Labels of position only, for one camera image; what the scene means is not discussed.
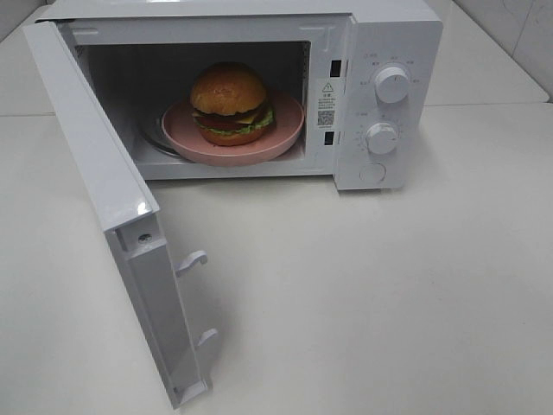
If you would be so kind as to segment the round white door button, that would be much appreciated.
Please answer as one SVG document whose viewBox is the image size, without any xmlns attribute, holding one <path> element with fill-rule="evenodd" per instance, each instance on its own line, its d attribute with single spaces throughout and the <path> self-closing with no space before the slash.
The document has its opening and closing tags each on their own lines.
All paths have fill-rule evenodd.
<svg viewBox="0 0 553 415">
<path fill-rule="evenodd" d="M 382 163 L 368 163 L 359 172 L 359 179 L 363 182 L 382 182 L 386 176 L 386 167 Z"/>
</svg>

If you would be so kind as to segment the burger with lettuce and cheese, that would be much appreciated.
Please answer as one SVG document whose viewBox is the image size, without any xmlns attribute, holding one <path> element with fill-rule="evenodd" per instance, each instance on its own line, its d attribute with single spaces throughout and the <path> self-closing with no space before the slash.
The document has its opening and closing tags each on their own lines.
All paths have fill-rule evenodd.
<svg viewBox="0 0 553 415">
<path fill-rule="evenodd" d="M 241 62 L 219 62 L 196 78 L 189 103 L 200 134 L 219 146 L 258 140 L 275 123 L 263 80 Z"/>
</svg>

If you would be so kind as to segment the pink round plate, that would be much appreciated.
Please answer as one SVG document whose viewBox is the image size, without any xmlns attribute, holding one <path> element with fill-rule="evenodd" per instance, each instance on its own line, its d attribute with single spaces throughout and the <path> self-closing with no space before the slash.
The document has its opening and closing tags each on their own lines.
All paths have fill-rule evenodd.
<svg viewBox="0 0 553 415">
<path fill-rule="evenodd" d="M 256 141 L 237 146 L 218 146 L 207 141 L 193 121 L 192 106 L 177 103 L 162 116 L 162 131 L 172 148 L 196 163 L 217 167 L 238 167 L 268 162 L 289 150 L 301 135 L 304 110 L 287 93 L 271 97 L 275 122 Z"/>
</svg>

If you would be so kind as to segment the white timer knob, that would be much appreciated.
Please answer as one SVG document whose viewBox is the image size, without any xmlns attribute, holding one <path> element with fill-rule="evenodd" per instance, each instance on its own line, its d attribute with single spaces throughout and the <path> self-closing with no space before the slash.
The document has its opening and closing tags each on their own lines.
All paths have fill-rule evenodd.
<svg viewBox="0 0 553 415">
<path fill-rule="evenodd" d="M 399 132 L 390 123 L 376 123 L 366 133 L 365 140 L 368 150 L 376 155 L 385 155 L 396 149 Z"/>
</svg>

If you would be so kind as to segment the white microwave door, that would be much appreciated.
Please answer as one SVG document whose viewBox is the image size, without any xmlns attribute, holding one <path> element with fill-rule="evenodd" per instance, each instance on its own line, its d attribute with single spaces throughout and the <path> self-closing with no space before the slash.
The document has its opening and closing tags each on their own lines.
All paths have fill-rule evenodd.
<svg viewBox="0 0 553 415">
<path fill-rule="evenodd" d="M 203 363 L 218 336 L 217 329 L 192 336 L 178 286 L 207 253 L 170 258 L 159 205 L 100 104 L 86 48 L 70 28 L 43 21 L 23 31 L 170 404 L 179 408 L 207 391 Z"/>
</svg>

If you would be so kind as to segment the white microwave oven body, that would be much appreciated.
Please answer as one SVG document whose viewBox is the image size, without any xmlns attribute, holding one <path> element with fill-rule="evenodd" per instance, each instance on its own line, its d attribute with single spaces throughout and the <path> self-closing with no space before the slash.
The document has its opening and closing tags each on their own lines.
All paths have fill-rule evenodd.
<svg viewBox="0 0 553 415">
<path fill-rule="evenodd" d="M 331 176 L 340 190 L 404 184 L 442 35 L 422 1 L 58 1 L 34 23 L 43 21 L 66 24 L 86 48 L 96 95 L 143 179 Z M 197 74 L 218 61 L 242 61 L 301 103 L 301 135 L 283 155 L 217 167 L 144 140 L 143 114 L 187 99 Z M 390 64 L 410 75 L 408 95 L 395 104 L 374 88 Z M 399 139 L 376 155 L 365 136 L 381 122 L 396 126 Z M 386 167 L 382 182 L 359 179 L 368 163 Z"/>
</svg>

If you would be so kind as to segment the glass microwave turntable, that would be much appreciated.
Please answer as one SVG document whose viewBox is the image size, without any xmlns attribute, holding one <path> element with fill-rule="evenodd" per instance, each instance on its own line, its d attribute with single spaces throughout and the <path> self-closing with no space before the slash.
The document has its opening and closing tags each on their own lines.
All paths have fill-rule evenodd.
<svg viewBox="0 0 553 415">
<path fill-rule="evenodd" d="M 162 113 L 145 112 L 138 120 L 138 130 L 144 140 L 163 154 L 179 157 L 179 153 L 173 149 L 168 138 L 162 130 Z"/>
</svg>

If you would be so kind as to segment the upper white power knob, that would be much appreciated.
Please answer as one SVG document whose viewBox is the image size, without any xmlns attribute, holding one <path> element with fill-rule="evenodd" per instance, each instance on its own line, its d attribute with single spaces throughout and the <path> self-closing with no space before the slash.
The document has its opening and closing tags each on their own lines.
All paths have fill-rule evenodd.
<svg viewBox="0 0 553 415">
<path fill-rule="evenodd" d="M 377 97 L 386 104 L 395 104 L 409 93 L 410 75 L 399 64 L 390 64 L 379 69 L 374 77 Z"/>
</svg>

